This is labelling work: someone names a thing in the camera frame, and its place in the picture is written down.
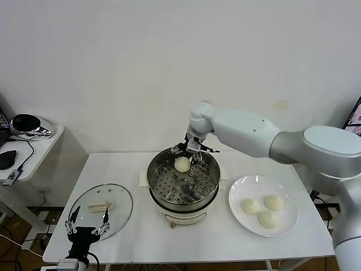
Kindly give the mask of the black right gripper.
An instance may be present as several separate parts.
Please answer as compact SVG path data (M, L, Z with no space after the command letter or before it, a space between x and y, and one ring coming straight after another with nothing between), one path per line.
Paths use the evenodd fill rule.
M186 143L179 143L171 147L172 154L185 154L186 152L192 153L190 157L191 168L194 168L202 161L201 143L204 140L204 135L198 132L187 132Z

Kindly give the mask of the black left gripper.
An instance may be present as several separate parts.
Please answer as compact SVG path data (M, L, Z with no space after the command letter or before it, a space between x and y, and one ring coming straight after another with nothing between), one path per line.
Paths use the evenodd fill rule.
M68 240L71 242L68 259L86 259L90 246L98 241L98 236L103 236L110 228L108 208L105 209L102 224L98 227L77 226L75 228L76 219L80 211L78 206L72 213L70 218L65 221Z

